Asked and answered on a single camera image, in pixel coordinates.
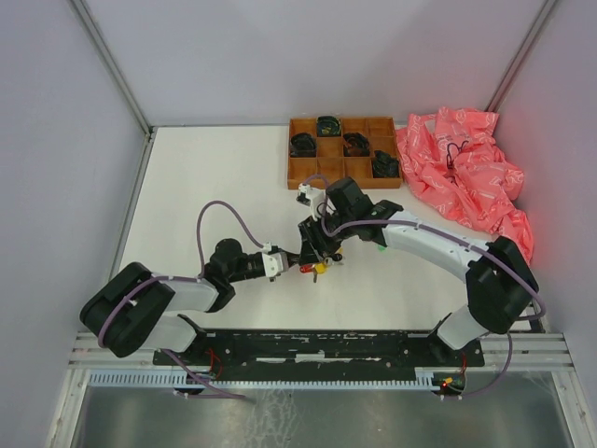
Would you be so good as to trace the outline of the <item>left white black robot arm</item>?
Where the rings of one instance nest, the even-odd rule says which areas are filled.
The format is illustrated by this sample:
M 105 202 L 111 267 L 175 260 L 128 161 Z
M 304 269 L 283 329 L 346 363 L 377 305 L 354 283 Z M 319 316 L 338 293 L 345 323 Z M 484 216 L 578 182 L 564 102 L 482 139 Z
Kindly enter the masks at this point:
M 216 313 L 234 297 L 233 285 L 274 280 L 299 263 L 299 255 L 277 245 L 249 254 L 235 239 L 219 241 L 198 277 L 154 274 L 132 262 L 85 305 L 79 320 L 116 357 L 146 346 L 169 348 L 187 364 L 201 361 L 206 341 L 181 315 Z

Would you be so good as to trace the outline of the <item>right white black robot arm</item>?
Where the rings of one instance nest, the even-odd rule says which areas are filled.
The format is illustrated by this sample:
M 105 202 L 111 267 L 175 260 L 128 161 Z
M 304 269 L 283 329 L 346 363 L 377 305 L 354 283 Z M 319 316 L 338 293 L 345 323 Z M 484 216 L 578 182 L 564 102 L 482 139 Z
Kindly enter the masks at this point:
M 481 336 L 508 333 L 514 323 L 527 319 L 524 312 L 532 303 L 541 302 L 524 256 L 504 236 L 487 241 L 434 227 L 400 204 L 374 203 L 350 177 L 325 189 L 304 182 L 297 200 L 311 211 L 298 225 L 299 265 L 322 261 L 356 237 L 418 256 L 465 284 L 466 304 L 430 335 L 428 354 L 437 364 L 451 364 Z

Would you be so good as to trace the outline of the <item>keyring bunch with red opener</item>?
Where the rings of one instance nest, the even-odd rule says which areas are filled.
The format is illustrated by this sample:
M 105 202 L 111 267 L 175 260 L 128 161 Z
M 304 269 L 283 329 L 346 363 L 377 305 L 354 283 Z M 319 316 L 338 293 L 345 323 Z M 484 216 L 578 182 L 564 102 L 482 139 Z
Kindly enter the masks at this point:
M 325 274 L 331 267 L 340 266 L 343 264 L 343 253 L 340 249 L 338 252 L 332 254 L 329 257 L 324 258 L 322 261 L 313 264 L 307 264 L 299 267 L 299 271 L 302 274 L 310 274 L 312 281 L 317 282 L 318 277 Z

